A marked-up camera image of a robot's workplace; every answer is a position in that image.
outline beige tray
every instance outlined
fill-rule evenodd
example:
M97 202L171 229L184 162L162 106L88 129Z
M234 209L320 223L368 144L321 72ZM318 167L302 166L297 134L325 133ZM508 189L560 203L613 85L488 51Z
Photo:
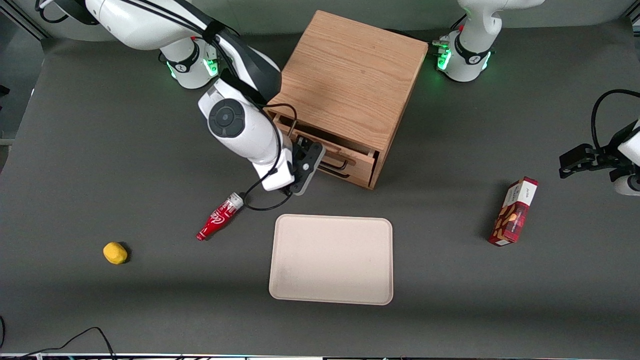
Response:
M387 305L394 296L392 240L383 218L282 215L269 292L280 300Z

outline gray table surface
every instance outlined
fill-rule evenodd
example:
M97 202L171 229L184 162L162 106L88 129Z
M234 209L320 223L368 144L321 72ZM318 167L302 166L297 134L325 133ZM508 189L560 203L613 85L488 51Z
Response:
M248 39L283 65L298 37ZM639 199L615 194L607 172L557 174L560 154L590 142L595 99L638 90L630 25L505 29L495 46L473 83L425 63L374 191L320 174L304 197L243 211L199 242L207 214L255 179L206 131L203 90L178 86L156 52L44 44L0 176L3 351L98 325L117 352L640 358ZM606 100L601 142L639 108ZM486 238L522 176L540 187L520 242L499 249ZM391 304L272 299L283 213L389 219ZM107 263L109 241L126 241L132 261ZM68 351L105 348L87 334Z

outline wooden box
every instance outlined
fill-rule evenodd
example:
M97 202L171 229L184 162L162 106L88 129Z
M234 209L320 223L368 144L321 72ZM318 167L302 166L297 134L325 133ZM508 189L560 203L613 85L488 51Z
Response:
M321 170L373 189L427 53L427 43L317 11L270 104L296 108L299 135L321 142ZM286 134L291 109L265 108Z

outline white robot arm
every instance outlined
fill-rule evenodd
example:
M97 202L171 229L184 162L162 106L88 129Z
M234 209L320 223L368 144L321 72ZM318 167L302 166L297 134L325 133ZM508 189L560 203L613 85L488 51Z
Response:
M526 9L545 0L458 0L467 13L462 31L455 29L440 38L445 49L438 70L455 81L472 81L486 68L490 48L502 29L501 10Z
M600 96L591 112L593 146L584 143L560 156L560 178L566 179L576 172L612 168L609 177L616 192L640 196L640 120L635 120L618 131L605 146L600 146L596 135L598 107L611 94L640 97L640 92L625 89L609 90Z
M281 85L280 69L271 59L186 0L85 0L85 5L125 45L160 49L186 88L206 85L217 75L212 60L222 57L229 70L198 102L209 131L251 161L265 190L287 187L295 195L304 192L324 148L305 142L304 149L298 146L294 151L290 139L263 112Z

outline metal handle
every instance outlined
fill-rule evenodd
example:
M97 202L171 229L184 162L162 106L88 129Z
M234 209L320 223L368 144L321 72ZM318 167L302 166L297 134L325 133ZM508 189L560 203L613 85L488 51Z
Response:
M342 170L346 169L348 163L349 162L347 160L344 160L344 162L342 163L342 166L336 167L336 166L333 166L333 165L331 165L331 164L329 164L327 162L320 161L320 165L322 165L323 167L326 167L326 168L333 169L335 171L342 171Z
M337 177L341 177L341 178L343 178L343 179L346 179L347 177L351 176L351 175L341 174L341 173L339 173L339 172L337 172L337 171L335 171L335 170L332 170L332 169L330 169L330 168L328 168L328 167L324 167L324 166L322 166L322 165L318 165L318 168L319 168L319 169L321 169L321 170L324 170L324 171L328 172L329 174L333 174L333 175L335 175L335 176L337 176Z

